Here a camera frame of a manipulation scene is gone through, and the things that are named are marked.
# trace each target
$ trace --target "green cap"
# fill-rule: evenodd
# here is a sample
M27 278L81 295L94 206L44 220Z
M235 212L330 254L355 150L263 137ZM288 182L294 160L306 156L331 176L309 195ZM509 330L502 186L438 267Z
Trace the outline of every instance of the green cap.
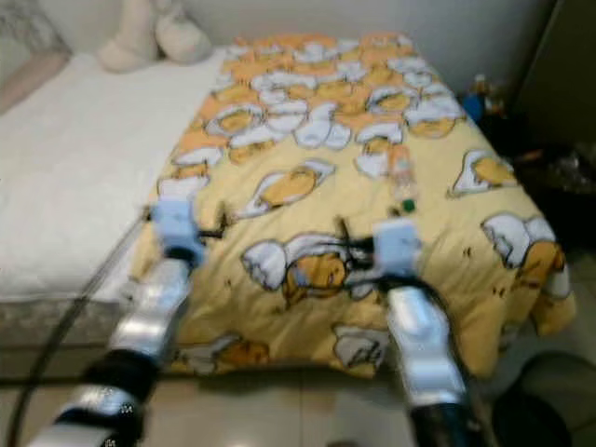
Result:
M403 207L404 211L412 212L416 209L416 202L414 202L413 198L406 198L401 202L401 206Z

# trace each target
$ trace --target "black cable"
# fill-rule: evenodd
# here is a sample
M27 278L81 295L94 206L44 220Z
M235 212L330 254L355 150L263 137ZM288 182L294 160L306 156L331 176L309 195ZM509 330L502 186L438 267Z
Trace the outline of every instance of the black cable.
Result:
M85 309L85 305L89 301L89 298L97 291L99 286L105 280L106 275L112 271L114 264L122 257L124 250L129 246L129 240L147 220L147 215L148 212L145 210L129 227L124 236L118 240L105 261L103 261L102 265L100 265L85 287L82 288L80 295L74 299L68 310L62 316L58 325L56 325L48 337L39 357L37 357L29 372L29 377L25 381L25 385L19 394L15 409L10 417L7 431L7 447L19 446L22 422L27 413L27 407L29 406L31 396L41 382L47 365L60 347L62 340L75 323L77 317Z

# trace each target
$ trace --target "cartoon print blanket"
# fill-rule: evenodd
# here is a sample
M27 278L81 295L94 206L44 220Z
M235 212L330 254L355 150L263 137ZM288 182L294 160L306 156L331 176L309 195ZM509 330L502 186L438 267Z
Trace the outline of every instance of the cartoon print blanket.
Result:
M396 206L389 174L407 147L419 274L442 294L463 360L486 375L503 335L574 315L561 247L512 168L401 34L281 35L229 48L216 87L178 141L155 195L193 197L223 240L193 275L180 365L222 373L316 362L370 376L388 334L383 301L358 284L334 219L355 237ZM156 260L142 232L133 276Z

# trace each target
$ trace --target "plastic bottle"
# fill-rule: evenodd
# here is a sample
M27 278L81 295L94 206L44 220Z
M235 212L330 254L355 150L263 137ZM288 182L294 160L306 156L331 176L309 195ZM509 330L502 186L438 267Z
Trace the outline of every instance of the plastic bottle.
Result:
M418 198L418 185L413 173L410 151L406 146L396 148L390 176L394 184L394 197L401 208L406 212L414 211Z
M474 84L472 85L471 92L477 95L486 96L489 93L489 85L484 74L476 74L474 76Z

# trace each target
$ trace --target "white sheet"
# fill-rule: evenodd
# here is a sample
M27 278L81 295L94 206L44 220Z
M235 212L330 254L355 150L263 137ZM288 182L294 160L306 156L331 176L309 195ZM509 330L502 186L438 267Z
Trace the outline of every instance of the white sheet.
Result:
M76 55L0 118L0 302L76 295L139 213L223 54L132 74ZM112 284L97 298L115 296Z

